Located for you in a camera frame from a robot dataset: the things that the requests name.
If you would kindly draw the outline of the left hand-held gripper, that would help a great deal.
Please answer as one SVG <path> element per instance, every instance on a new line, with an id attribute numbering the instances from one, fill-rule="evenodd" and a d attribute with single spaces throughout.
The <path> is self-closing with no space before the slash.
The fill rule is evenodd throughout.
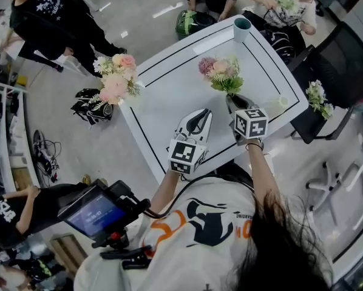
<path id="1" fill-rule="evenodd" d="M 180 120 L 169 145 L 169 170 L 182 175 L 191 175 L 197 170 L 208 153 L 212 119 L 210 109 L 200 109 Z"/>

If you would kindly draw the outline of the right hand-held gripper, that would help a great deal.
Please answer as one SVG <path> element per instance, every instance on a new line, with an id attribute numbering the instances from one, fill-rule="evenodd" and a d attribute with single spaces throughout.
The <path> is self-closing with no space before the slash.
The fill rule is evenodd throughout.
<path id="1" fill-rule="evenodd" d="M 234 102 L 231 95 L 226 95 L 225 101 L 232 121 L 229 126 L 238 146 L 267 136 L 269 117 L 264 109 L 240 94 L 234 95 Z"/>

